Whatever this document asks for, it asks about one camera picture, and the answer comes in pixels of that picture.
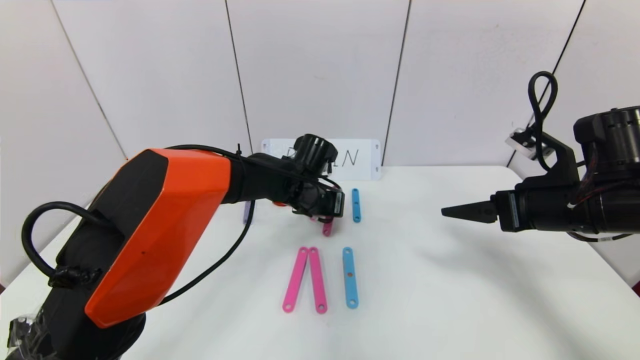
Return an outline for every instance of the wire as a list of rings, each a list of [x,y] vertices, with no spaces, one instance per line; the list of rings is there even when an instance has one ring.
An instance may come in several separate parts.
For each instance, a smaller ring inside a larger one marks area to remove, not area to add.
[[[551,85],[549,100],[542,110],[540,110],[540,102],[542,101],[542,99],[538,100],[538,96],[536,95],[536,81],[539,78],[547,78],[549,80],[549,84]],[[542,168],[546,171],[549,171],[551,168],[547,165],[547,162],[545,161],[542,153],[542,124],[544,123],[547,115],[549,114],[549,111],[551,111],[551,107],[556,101],[556,97],[558,94],[558,82],[556,80],[556,77],[548,71],[540,71],[535,73],[531,77],[531,80],[529,80],[528,93],[529,102],[531,103],[531,108],[533,109],[533,126],[536,136],[536,157],[538,158],[538,163],[540,163],[540,166],[542,166]]]
[[[229,251],[227,251],[226,254],[224,254],[222,256],[222,258],[220,258],[220,260],[218,260],[215,264],[213,264],[210,268],[208,268],[207,270],[205,270],[202,274],[198,275],[198,277],[196,277],[195,279],[191,280],[187,285],[181,287],[180,289],[176,290],[174,293],[172,293],[171,295],[165,297],[160,304],[158,304],[158,306],[162,305],[162,304],[166,304],[167,302],[177,298],[178,296],[184,294],[185,292],[187,292],[189,289],[191,289],[192,287],[196,286],[196,284],[198,284],[200,281],[202,281],[205,277],[207,277],[209,274],[211,274],[213,272],[213,270],[217,269],[218,267],[220,267],[220,265],[224,264],[224,262],[231,256],[231,254],[234,253],[234,251],[236,251],[236,249],[238,248],[238,246],[240,246],[240,243],[242,243],[242,240],[244,239],[244,237],[246,236],[247,232],[249,231],[249,227],[251,226],[251,221],[253,219],[253,209],[255,207],[255,200],[251,201],[251,205],[249,207],[249,214],[246,217],[246,225],[244,225],[244,229],[242,231],[242,233],[240,234],[240,237],[238,238],[238,240],[236,240],[236,242],[231,246],[231,249],[229,249]]]
[[[572,238],[574,238],[574,239],[578,239],[580,241],[586,241],[588,243],[598,243],[598,242],[600,242],[600,238],[588,238],[587,236],[580,235],[578,233],[567,233],[567,234],[569,236],[571,236]],[[612,236],[611,240],[620,240],[620,239],[628,238],[631,235],[632,234],[620,234],[620,235]]]
[[[321,176],[320,177],[322,180],[326,181],[327,183],[330,183],[331,185],[333,185],[336,189],[341,190],[342,188],[340,187],[340,185],[338,185],[338,183],[336,183],[335,181],[329,179],[328,176]]]
[[[46,204],[42,204],[39,207],[35,208],[26,217],[22,225],[22,247],[24,248],[24,252],[27,253],[27,257],[29,258],[29,260],[31,260],[31,262],[38,268],[38,270],[40,270],[43,274],[45,274],[50,279],[56,275],[56,270],[51,266],[49,266],[49,264],[47,264],[47,262],[44,261],[44,259],[42,259],[42,257],[38,254],[38,251],[33,246],[33,239],[31,237],[33,233],[33,227],[36,224],[36,221],[38,220],[38,218],[42,214],[46,213],[47,211],[55,210],[55,209],[70,211],[76,214],[77,216],[83,218],[84,220],[95,225],[101,225],[106,227],[113,226],[107,220],[99,218],[94,214],[92,214],[91,212],[89,212],[88,210],[82,208],[81,206],[72,204],[70,202],[65,202],[65,201],[48,202]]]

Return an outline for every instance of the white tabletop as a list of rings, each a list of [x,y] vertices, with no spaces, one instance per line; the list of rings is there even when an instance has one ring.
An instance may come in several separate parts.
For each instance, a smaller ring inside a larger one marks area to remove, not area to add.
[[[440,215],[519,181],[502,167],[387,167],[381,181],[341,183],[348,202],[330,238],[320,224],[260,201],[236,253],[149,311],[123,359],[640,359],[640,299],[588,244]],[[219,208],[174,288],[227,251],[242,216],[242,204]],[[75,224],[45,249],[50,263]],[[320,251],[324,315],[308,270],[296,309],[282,311],[300,246]],[[345,246],[355,255],[358,309],[345,304]],[[35,312],[48,291],[30,265],[1,295],[3,345],[8,322]]]

